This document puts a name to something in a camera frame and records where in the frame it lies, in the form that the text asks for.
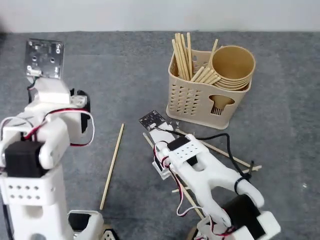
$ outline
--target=cable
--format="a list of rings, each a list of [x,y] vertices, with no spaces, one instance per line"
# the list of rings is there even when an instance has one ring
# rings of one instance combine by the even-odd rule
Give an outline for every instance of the cable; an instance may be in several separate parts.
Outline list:
[[[2,209],[3,209],[3,216],[4,216],[6,233],[8,235],[9,240],[14,240],[14,234],[12,232],[11,225],[10,225],[8,206],[5,205],[4,203],[2,203]]]
[[[86,114],[88,115],[90,118],[91,118],[91,121],[92,121],[92,136],[91,136],[91,139],[89,142],[87,143],[71,143],[70,146],[73,146],[73,147],[84,147],[84,146],[88,146],[90,145],[94,138],[95,138],[95,132],[96,132],[96,127],[95,127],[95,121],[94,121],[94,118],[93,116],[91,115],[90,112],[88,112],[87,110],[83,109],[83,108],[71,108],[71,107],[68,107],[68,108],[60,108],[60,109],[55,109],[55,110],[52,110],[50,112],[48,112],[44,117],[43,117],[43,120],[42,120],[42,123],[40,125],[38,125],[37,127],[33,128],[26,136],[25,136],[25,139],[29,139],[31,138],[31,136],[35,135],[36,132],[43,126],[47,123],[47,116],[49,115],[52,115],[52,114],[57,114],[57,113],[81,113],[81,114]]]
[[[31,129],[34,127],[34,125],[33,125],[29,120],[27,120],[26,118],[19,117],[19,116],[8,116],[8,117],[6,117],[5,119],[3,119],[2,122],[0,123],[0,140],[3,139],[3,130],[4,130],[4,127],[10,122],[10,120],[23,121],[22,124],[16,124],[16,125],[13,125],[12,127],[21,126],[21,125],[23,125],[23,124],[28,124]]]
[[[26,90],[28,91],[28,103],[30,104],[32,102],[32,96],[31,96],[31,90],[35,88],[36,81],[39,79],[39,77],[33,78],[33,83],[31,85],[26,87]]]
[[[177,131],[172,131],[172,130],[167,130],[167,129],[162,129],[159,127],[155,127],[155,129],[160,130],[160,131],[164,131],[167,133],[171,133],[171,134],[175,134],[181,137],[186,136],[183,133],[177,132]],[[246,179],[247,181],[249,181],[249,179],[251,178],[251,172],[252,172],[252,168],[254,166],[254,161],[251,161],[250,164],[250,169],[248,173],[243,173],[242,170],[240,169],[239,165],[237,164],[237,162],[235,161],[232,153],[231,153],[231,147],[230,147],[230,135],[228,133],[220,133],[217,135],[213,135],[213,136],[209,136],[209,137],[196,137],[197,140],[201,140],[201,141],[206,141],[206,140],[211,140],[211,139],[215,139],[215,138],[219,138],[225,136],[226,137],[226,149],[229,155],[229,159],[231,160],[233,166],[235,167],[235,169],[237,170],[237,172],[241,175],[242,178]]]

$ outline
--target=robotic arm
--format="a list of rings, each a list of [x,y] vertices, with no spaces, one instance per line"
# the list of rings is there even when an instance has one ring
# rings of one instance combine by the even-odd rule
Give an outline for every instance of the robotic arm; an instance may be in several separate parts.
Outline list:
[[[103,232],[99,212],[67,212],[61,159],[69,146],[89,145],[95,127],[89,96],[83,91],[75,94],[62,81],[63,56],[62,42],[26,42],[28,91],[36,89],[36,94],[23,112],[0,124],[0,187],[5,215],[10,209],[11,240],[37,235],[47,240],[115,239],[109,230]],[[78,143],[90,119],[91,140]]]
[[[153,165],[158,173],[163,179],[171,172],[178,175],[208,215],[197,225],[203,238],[268,240],[280,232],[272,213],[259,210],[264,205],[261,193],[238,172],[217,160],[193,135],[175,139],[170,133],[172,126],[156,111],[141,118],[140,122],[155,142]],[[236,192],[238,196],[220,207],[211,194],[211,190],[218,186]],[[210,221],[214,224],[214,231],[208,225]],[[233,229],[231,233],[223,234],[230,229]]]

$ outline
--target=chopstick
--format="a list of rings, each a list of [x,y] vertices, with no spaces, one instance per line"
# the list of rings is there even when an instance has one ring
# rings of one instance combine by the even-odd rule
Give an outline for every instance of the chopstick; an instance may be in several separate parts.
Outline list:
[[[180,62],[180,56],[179,56],[179,52],[177,49],[177,44],[176,41],[174,39],[172,39],[172,46],[173,46],[173,51],[174,51],[174,56],[175,56],[175,61],[176,61],[176,65],[178,67],[178,74],[181,78],[184,77],[183,72],[182,72],[182,67],[181,67],[181,62]]]
[[[187,67],[187,62],[186,62],[186,56],[185,56],[185,53],[184,53],[184,47],[183,47],[183,44],[182,44],[182,39],[181,39],[181,34],[178,33],[178,41],[175,40],[178,44],[178,47],[179,47],[179,54],[181,56],[181,59],[182,59],[182,71],[184,72],[185,74],[185,78],[184,80],[187,80],[187,81],[190,81],[190,76],[189,76],[189,72],[188,72],[188,67]]]
[[[215,73],[215,70],[211,69],[200,81],[199,83],[204,83],[208,80],[213,74]]]
[[[196,83],[200,83],[201,79],[210,71],[209,67],[206,67],[200,76],[195,80]]]
[[[190,79],[192,79],[193,71],[192,71],[192,50],[191,50],[191,36],[190,32],[186,33],[186,41],[188,43],[188,60],[189,60],[189,74]]]
[[[191,79],[191,82],[194,82],[200,76],[200,74],[203,72],[204,69],[205,69],[204,66],[200,67],[200,69],[195,73],[195,75]]]

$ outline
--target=gray carpet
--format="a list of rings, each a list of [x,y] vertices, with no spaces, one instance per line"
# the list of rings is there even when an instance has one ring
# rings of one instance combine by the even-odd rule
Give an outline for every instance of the gray carpet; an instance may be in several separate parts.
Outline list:
[[[64,80],[91,94],[96,137],[88,148],[70,148],[63,158],[69,209],[99,209],[118,132],[125,130],[105,209],[122,240],[184,240],[199,220],[179,218],[172,179],[162,181],[151,165],[152,151],[138,119],[156,109],[164,116],[172,32],[67,32],[9,34],[0,50],[0,119],[27,104],[23,62],[28,38],[66,43]],[[320,234],[320,33],[194,32],[192,45],[210,50],[220,44],[251,50],[257,66],[251,91],[229,127],[234,156],[263,165],[252,183],[282,227],[275,239],[317,239]],[[198,136],[221,131],[180,122]],[[212,140],[225,148],[225,140]],[[227,158],[213,153],[227,166]],[[232,197],[213,193],[219,203]],[[0,220],[0,239],[5,240]]]

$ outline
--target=beige cup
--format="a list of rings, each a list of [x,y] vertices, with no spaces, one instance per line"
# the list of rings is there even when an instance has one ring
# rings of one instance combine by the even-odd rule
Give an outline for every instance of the beige cup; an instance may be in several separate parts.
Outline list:
[[[247,49],[228,45],[219,48],[210,61],[210,67],[216,71],[226,85],[248,84],[256,67],[254,56]]]

